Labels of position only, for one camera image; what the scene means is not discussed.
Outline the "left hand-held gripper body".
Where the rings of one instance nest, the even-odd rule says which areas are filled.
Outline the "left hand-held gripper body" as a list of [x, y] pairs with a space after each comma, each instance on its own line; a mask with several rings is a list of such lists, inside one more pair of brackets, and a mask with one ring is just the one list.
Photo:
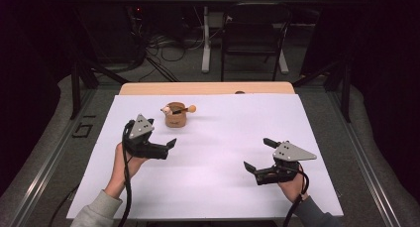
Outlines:
[[166, 145], [149, 141], [154, 127], [148, 119], [139, 114], [136, 120], [130, 120], [123, 132], [122, 144], [126, 151], [136, 158], [165, 160], [168, 156]]

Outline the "aluminium floor rail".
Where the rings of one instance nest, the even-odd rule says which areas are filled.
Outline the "aluminium floor rail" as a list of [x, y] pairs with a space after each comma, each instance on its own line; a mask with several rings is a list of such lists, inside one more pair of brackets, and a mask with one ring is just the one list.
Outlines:
[[66, 217], [81, 183], [102, 115], [92, 110], [94, 90], [82, 93], [82, 108], [70, 119], [63, 95], [52, 122], [5, 195], [0, 227], [69, 227]]
[[389, 202], [389, 199], [385, 194], [385, 191], [368, 160], [368, 157], [359, 138], [357, 137], [353, 125], [348, 122], [342, 114], [341, 101], [339, 100], [338, 95], [335, 92], [328, 92], [327, 96], [332, 102], [335, 113], [338, 115], [340, 123], [344, 127], [346, 134], [350, 139], [351, 147], [355, 159], [358, 163], [359, 170], [364, 177], [367, 188], [376, 205], [377, 210], [379, 211], [383, 223], [386, 227], [401, 227], [400, 222]]

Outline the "light wooden table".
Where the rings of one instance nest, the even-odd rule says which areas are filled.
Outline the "light wooden table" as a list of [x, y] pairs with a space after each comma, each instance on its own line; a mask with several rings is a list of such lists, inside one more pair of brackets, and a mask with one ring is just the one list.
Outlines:
[[244, 93], [294, 94], [290, 82], [131, 82], [125, 83], [120, 95], [206, 95]]

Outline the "makeup brush with black handle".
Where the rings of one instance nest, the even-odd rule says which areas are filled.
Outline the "makeup brush with black handle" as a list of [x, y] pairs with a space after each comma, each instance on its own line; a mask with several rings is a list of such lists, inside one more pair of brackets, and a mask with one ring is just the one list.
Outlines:
[[194, 113], [195, 111], [196, 111], [196, 106], [195, 105], [190, 105], [186, 108], [181, 108], [179, 110], [172, 111], [172, 114], [181, 114], [181, 113], [184, 113], [184, 112]]

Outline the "person's left hand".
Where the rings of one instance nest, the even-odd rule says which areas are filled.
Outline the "person's left hand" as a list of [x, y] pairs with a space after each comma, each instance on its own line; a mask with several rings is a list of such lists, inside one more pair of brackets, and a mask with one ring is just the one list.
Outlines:
[[125, 182], [125, 168], [129, 170], [129, 176], [133, 177], [140, 166], [146, 162], [147, 158], [136, 158], [123, 150], [123, 145], [118, 144], [115, 151], [115, 159], [112, 175], [108, 186], [113, 189], [121, 189]]

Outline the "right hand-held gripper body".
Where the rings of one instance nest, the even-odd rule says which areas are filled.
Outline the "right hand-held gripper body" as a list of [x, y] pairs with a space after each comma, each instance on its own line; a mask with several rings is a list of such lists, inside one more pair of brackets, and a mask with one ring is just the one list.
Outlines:
[[300, 161], [316, 160], [317, 156], [288, 141], [273, 148], [274, 165], [257, 170], [253, 175], [258, 185], [291, 181], [298, 174]]

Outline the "white table sheet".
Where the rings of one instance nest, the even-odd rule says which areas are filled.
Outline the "white table sheet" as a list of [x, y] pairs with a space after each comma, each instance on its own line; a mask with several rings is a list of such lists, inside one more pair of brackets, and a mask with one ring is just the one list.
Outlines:
[[[165, 125], [162, 107], [180, 102], [186, 125]], [[114, 151], [129, 120], [139, 114], [155, 119], [151, 140], [177, 139], [165, 160], [149, 160], [132, 179], [137, 220], [273, 219], [290, 203], [275, 184], [258, 185], [244, 162], [258, 169], [273, 164], [273, 149], [263, 138], [288, 141], [317, 156], [303, 162], [308, 192], [325, 212], [343, 213], [320, 155], [301, 99], [296, 94], [118, 95], [114, 98], [87, 169], [67, 213], [74, 218], [91, 203], [112, 172]]]

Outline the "black folding chair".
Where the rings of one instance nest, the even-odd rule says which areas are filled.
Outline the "black folding chair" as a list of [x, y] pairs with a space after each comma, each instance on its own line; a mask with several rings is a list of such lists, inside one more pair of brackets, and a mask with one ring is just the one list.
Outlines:
[[291, 9], [282, 3], [237, 3], [223, 13], [221, 73], [225, 80], [226, 56], [274, 57], [271, 80], [280, 68], [280, 54], [291, 23]]

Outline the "brown wooden cup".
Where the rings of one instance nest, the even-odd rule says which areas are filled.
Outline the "brown wooden cup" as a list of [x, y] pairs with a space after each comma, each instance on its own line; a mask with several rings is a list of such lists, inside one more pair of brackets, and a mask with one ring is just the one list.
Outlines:
[[164, 114], [165, 125], [169, 128], [182, 128], [186, 125], [185, 105], [180, 102], [170, 102], [160, 109]]

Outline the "black metal stand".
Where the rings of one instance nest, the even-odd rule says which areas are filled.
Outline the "black metal stand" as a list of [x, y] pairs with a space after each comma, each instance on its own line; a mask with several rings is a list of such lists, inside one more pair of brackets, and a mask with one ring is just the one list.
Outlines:
[[94, 71], [104, 74], [105, 76], [117, 81], [120, 84], [128, 82], [126, 78], [114, 73], [113, 71], [105, 68], [98, 62], [94, 62], [86, 57], [79, 57], [71, 68], [71, 93], [72, 93], [72, 114], [70, 119], [74, 119], [80, 112], [81, 95], [80, 95], [80, 81], [86, 85], [88, 89], [96, 89], [99, 81], [94, 75]]
[[302, 86], [309, 81], [315, 79], [321, 74], [328, 72], [329, 75], [324, 82], [324, 89], [326, 91], [335, 91], [338, 85], [341, 84], [341, 100], [340, 100], [340, 111], [345, 120], [350, 123], [350, 91], [351, 91], [351, 61], [347, 57], [333, 60], [329, 64], [321, 67], [320, 69], [304, 75], [297, 81], [292, 83], [293, 87]]

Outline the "person's right hand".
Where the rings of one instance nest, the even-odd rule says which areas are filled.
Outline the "person's right hand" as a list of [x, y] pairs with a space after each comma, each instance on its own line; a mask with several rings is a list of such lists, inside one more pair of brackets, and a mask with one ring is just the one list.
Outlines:
[[301, 172], [299, 172], [293, 180], [279, 182], [277, 185], [290, 202], [294, 202], [298, 196], [300, 196], [302, 200], [305, 200], [308, 197], [308, 193], [303, 191], [303, 188], [305, 187], [305, 178]]

